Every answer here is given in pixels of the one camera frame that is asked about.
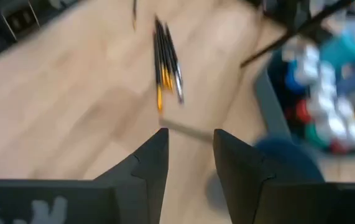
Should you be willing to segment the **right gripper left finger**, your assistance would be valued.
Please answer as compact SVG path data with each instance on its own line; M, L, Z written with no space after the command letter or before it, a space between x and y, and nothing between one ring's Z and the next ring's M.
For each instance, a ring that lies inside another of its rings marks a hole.
M159 223L167 175L168 129L160 129L95 178L95 182L110 190L106 207L95 223Z

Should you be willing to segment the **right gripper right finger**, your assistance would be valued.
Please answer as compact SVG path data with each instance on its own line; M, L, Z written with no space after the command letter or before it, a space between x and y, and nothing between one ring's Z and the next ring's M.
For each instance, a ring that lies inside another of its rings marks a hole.
M274 178L265 155L223 129L214 130L213 152L231 221L254 223L263 183Z

